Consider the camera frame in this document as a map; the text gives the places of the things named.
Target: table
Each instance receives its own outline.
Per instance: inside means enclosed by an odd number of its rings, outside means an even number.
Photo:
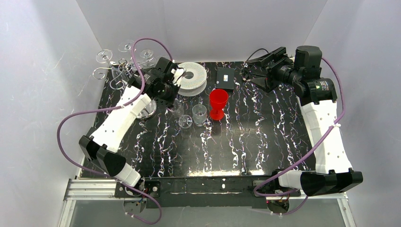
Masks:
[[[202,62],[207,86],[198,96],[183,97],[185,114],[196,104],[211,110],[209,94],[215,88],[218,67],[235,68],[235,89],[229,93],[225,117],[210,117],[202,127],[181,130],[178,119],[158,109],[148,120],[135,121],[121,142],[119,154],[145,177],[270,175],[299,160],[311,148],[305,123],[293,89],[280,85],[267,94],[240,74],[243,62]],[[122,90],[109,87],[106,78],[99,108],[115,106]],[[108,113],[96,115],[99,127]],[[298,168],[314,170],[309,157]],[[97,169],[85,161],[84,166]],[[98,178],[82,171],[81,178]]]

